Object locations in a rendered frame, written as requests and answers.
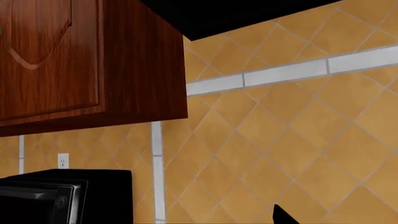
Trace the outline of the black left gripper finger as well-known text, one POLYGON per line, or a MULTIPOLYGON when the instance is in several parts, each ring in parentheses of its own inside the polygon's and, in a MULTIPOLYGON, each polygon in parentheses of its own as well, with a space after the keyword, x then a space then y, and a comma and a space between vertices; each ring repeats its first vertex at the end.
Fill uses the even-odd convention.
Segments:
POLYGON ((274 224, 300 224, 279 205, 274 205, 272 219, 274 224))

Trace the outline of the black microwave oven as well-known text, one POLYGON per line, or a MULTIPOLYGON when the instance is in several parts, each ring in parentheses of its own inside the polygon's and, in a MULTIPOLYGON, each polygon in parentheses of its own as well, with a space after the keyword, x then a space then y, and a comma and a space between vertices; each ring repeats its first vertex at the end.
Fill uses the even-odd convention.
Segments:
POLYGON ((0 224, 133 224, 132 172, 49 169, 0 179, 0 224))

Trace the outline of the black range hood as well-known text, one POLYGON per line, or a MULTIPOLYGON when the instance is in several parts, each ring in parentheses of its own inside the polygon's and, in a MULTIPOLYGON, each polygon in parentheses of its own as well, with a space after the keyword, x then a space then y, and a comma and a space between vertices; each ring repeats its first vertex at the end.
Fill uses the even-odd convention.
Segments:
POLYGON ((341 0, 140 0, 189 40, 199 40, 341 0))

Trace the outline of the wooden cabinet door panel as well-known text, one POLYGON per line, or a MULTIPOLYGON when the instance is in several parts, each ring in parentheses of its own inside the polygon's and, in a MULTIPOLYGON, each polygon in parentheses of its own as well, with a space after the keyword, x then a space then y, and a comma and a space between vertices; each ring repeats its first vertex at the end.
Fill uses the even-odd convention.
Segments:
POLYGON ((101 0, 0 0, 0 126, 96 106, 101 0))

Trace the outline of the dark wooden wall cabinet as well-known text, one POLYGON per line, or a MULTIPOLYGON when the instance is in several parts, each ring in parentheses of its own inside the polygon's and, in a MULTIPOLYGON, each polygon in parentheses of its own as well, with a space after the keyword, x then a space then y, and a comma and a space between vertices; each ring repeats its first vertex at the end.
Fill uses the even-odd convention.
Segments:
POLYGON ((183 37, 140 0, 101 0, 99 103, 0 126, 0 137, 187 117, 183 37))

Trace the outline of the white wall power outlet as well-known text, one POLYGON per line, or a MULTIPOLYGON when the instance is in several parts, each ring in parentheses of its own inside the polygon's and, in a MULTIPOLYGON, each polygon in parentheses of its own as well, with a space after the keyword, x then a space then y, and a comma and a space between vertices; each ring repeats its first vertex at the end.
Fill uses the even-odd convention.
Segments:
POLYGON ((59 153, 57 155, 58 169, 69 169, 69 153, 59 153))

